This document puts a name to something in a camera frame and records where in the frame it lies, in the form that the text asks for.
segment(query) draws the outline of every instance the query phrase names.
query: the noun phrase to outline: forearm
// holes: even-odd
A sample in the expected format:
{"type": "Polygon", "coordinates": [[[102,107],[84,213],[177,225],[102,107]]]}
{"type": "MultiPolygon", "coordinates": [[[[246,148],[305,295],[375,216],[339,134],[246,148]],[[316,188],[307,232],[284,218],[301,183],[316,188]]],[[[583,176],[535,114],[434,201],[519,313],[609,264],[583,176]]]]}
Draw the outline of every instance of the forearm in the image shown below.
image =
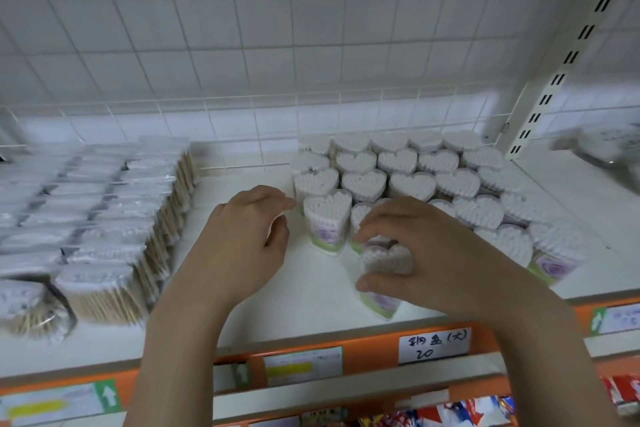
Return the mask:
{"type": "Polygon", "coordinates": [[[519,424],[621,426],[573,310],[561,300],[538,305],[496,331],[519,424]]]}
{"type": "Polygon", "coordinates": [[[187,311],[154,311],[124,427],[210,427],[213,361],[230,309],[204,324],[187,311]]]}

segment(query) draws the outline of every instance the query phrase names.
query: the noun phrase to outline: white arrow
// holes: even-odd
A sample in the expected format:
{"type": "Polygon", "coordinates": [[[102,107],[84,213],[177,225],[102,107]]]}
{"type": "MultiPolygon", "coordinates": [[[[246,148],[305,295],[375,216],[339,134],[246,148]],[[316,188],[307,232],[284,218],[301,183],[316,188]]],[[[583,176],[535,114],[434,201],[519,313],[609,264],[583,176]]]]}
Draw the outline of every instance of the white arrow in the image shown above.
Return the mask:
{"type": "Polygon", "coordinates": [[[109,404],[109,407],[115,407],[117,405],[118,403],[116,402],[117,395],[116,395],[116,392],[111,390],[111,387],[106,386],[102,391],[102,396],[107,399],[107,403],[109,404]]]}

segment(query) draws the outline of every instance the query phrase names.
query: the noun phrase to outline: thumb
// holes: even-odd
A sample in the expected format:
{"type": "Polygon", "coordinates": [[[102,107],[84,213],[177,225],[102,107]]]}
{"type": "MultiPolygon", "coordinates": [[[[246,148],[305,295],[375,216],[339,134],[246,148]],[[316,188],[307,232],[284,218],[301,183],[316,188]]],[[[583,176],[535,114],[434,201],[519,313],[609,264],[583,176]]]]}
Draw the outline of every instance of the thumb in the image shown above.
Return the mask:
{"type": "Polygon", "coordinates": [[[356,289],[407,300],[411,280],[412,277],[395,273],[368,273],[358,279],[356,289]]]}
{"type": "Polygon", "coordinates": [[[287,217],[280,215],[271,223],[271,233],[265,244],[269,254],[276,260],[278,267],[280,267],[284,261],[284,254],[287,251],[288,242],[289,228],[287,227],[287,217]]]}

